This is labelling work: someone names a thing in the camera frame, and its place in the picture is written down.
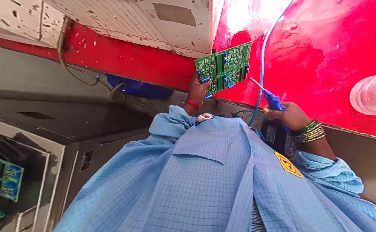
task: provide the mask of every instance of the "red thread bracelet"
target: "red thread bracelet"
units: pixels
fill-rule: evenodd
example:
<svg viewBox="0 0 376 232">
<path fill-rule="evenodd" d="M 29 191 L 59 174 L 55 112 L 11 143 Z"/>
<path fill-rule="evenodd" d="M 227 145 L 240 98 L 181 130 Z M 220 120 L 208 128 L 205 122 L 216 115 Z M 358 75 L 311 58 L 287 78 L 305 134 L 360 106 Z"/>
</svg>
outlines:
<svg viewBox="0 0 376 232">
<path fill-rule="evenodd" d="M 197 104 L 195 104 L 193 101 L 186 99 L 185 102 L 188 103 L 188 104 L 190 104 L 190 105 L 191 105 L 192 107 L 194 107 L 197 111 L 200 110 L 200 107 L 199 107 Z"/>
</svg>

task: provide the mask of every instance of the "checkered blue fabric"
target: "checkered blue fabric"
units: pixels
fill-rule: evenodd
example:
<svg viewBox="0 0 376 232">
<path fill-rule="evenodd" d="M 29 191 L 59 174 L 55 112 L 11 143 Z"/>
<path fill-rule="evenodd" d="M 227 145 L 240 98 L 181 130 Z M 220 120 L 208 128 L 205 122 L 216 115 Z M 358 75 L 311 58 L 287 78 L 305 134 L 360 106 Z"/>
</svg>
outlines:
<svg viewBox="0 0 376 232">
<path fill-rule="evenodd" d="M 376 231 L 376 206 L 342 160 L 299 152 L 286 172 L 240 119 L 196 119 L 177 106 L 82 187 L 55 232 Z"/>
</svg>

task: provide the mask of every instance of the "bangle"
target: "bangle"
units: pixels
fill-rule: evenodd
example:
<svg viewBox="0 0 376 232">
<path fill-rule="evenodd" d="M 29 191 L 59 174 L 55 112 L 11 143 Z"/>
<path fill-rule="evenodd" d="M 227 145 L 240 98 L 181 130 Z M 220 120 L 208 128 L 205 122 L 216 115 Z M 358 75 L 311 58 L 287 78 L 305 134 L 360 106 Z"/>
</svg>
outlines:
<svg viewBox="0 0 376 232">
<path fill-rule="evenodd" d="M 319 123 L 318 120 L 313 120 L 310 124 L 306 125 L 305 127 L 301 128 L 299 130 L 292 131 L 292 135 L 293 136 L 300 135 L 300 134 L 306 132 L 307 130 L 313 128 L 318 123 Z"/>
<path fill-rule="evenodd" d="M 199 107 L 197 104 L 195 104 L 193 101 L 186 99 L 185 102 L 188 103 L 188 104 L 190 104 L 190 105 L 191 105 L 192 107 L 194 107 L 197 111 L 200 110 L 200 107 Z"/>
<path fill-rule="evenodd" d="M 325 136 L 325 130 L 321 126 L 321 123 L 318 120 L 315 120 L 314 122 L 315 123 L 310 129 L 306 130 L 302 134 L 292 137 L 295 143 L 310 142 Z"/>
</svg>

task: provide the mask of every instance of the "woman's left hand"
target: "woman's left hand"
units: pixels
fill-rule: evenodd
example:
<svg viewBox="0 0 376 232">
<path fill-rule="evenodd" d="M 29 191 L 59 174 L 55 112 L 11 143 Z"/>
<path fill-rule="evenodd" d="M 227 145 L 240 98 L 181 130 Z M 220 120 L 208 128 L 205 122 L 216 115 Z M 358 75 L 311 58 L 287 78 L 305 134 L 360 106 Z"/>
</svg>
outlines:
<svg viewBox="0 0 376 232">
<path fill-rule="evenodd" d="M 194 74 L 189 82 L 187 99 L 201 107 L 204 103 L 206 88 L 211 85 L 211 83 L 212 80 L 210 79 L 209 81 L 200 84 L 197 74 Z"/>
</svg>

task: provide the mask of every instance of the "hand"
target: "hand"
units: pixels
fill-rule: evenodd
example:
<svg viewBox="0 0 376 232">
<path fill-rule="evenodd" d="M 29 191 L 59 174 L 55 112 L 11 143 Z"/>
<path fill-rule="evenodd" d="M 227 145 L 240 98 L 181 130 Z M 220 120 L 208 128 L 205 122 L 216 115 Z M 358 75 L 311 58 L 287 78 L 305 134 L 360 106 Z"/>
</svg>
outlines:
<svg viewBox="0 0 376 232">
<path fill-rule="evenodd" d="M 187 99 L 201 107 L 202 103 L 204 103 L 206 88 L 211 82 L 212 80 L 210 79 L 209 81 L 200 84 L 197 74 L 194 74 L 189 82 Z"/>
<path fill-rule="evenodd" d="M 264 107 L 264 114 L 270 119 L 280 119 L 286 127 L 292 130 L 301 130 L 312 122 L 312 120 L 304 113 L 304 111 L 294 102 L 281 102 L 285 111 L 277 111 Z"/>
</svg>

